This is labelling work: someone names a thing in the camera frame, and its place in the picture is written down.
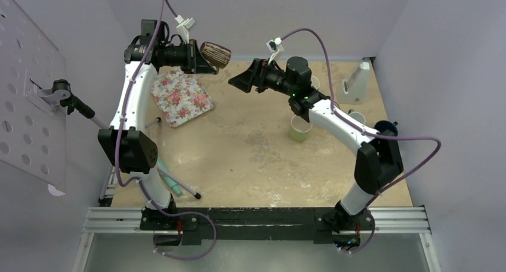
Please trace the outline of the dark brown mug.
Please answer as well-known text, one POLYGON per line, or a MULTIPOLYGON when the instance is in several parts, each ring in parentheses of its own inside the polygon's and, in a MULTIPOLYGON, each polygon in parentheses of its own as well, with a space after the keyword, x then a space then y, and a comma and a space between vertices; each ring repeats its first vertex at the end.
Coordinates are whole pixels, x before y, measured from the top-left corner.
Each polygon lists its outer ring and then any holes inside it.
POLYGON ((200 46, 200 53, 210 65, 224 69, 232 58, 232 51, 222 45, 213 42, 204 42, 200 46))

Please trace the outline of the glossy black mug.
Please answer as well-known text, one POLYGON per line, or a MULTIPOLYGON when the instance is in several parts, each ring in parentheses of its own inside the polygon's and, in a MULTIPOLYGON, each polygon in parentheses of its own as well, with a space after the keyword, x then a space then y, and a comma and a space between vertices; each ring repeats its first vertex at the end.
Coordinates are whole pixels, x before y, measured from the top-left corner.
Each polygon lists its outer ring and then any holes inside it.
POLYGON ((311 87, 316 90, 320 88, 320 80, 315 76, 311 77, 311 87))

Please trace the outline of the light green mug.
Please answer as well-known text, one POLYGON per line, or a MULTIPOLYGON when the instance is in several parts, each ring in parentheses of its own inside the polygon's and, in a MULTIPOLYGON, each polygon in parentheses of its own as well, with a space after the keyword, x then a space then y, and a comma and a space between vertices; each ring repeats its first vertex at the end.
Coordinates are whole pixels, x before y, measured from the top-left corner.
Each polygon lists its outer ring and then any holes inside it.
POLYGON ((292 141, 303 142, 310 134, 313 124, 307 122, 302 117, 293 116, 290 122, 291 128, 289 130, 289 137, 292 141))

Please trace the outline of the grey blue mug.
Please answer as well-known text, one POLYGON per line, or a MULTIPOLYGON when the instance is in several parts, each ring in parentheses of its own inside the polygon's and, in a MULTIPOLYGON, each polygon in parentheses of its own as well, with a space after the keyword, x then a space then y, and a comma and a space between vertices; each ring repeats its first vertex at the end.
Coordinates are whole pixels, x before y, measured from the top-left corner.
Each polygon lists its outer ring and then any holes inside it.
POLYGON ((356 111, 354 111, 354 110, 350 110, 350 111, 348 112, 348 115, 349 115, 351 118, 353 118, 354 120, 356 120, 356 121, 357 121, 358 123, 360 123, 360 124, 363 124, 363 125, 364 125, 364 124, 365 124, 365 122, 366 122, 366 118, 365 118, 365 116, 364 116, 363 114, 361 114, 360 112, 356 112, 356 111))

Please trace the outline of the dark blue mug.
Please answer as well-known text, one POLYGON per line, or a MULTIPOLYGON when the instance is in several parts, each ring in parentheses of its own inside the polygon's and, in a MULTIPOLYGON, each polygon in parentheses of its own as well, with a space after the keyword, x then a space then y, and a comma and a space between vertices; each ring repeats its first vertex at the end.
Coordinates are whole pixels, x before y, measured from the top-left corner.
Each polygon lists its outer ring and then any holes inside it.
POLYGON ((375 125, 374 128, 378 132, 390 131, 394 136, 398 136, 399 131, 397 129, 397 122, 390 122, 389 120, 380 120, 375 125))

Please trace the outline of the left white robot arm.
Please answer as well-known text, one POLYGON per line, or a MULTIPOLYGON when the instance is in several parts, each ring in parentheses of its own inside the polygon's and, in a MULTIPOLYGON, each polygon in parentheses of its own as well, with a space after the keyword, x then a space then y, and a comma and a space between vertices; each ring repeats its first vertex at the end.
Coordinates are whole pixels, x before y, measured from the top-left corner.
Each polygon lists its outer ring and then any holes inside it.
POLYGON ((196 40, 170 44, 166 28, 161 20, 141 21, 141 33, 124 52, 125 80, 118 109, 110 125, 98 132, 117 183, 121 187, 134 183, 144 195, 140 230, 176 230, 182 226, 182 214, 157 169, 157 145, 144 132, 153 81, 164 66, 179 67, 187 74, 218 72, 202 56, 196 40))

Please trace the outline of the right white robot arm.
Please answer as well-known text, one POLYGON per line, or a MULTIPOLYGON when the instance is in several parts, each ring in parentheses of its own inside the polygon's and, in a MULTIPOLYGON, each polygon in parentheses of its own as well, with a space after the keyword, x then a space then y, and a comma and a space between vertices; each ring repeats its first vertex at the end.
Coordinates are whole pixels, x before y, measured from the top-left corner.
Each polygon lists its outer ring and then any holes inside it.
POLYGON ((322 223, 336 232, 357 228, 368 203, 403 172, 399 145, 391 130, 377 131, 337 109, 329 96, 313 86, 311 77, 308 61, 302 57, 291 57, 285 69, 256 58, 228 84, 245 93, 271 89, 287 95, 295 116, 325 129, 353 153, 354 184, 322 223))

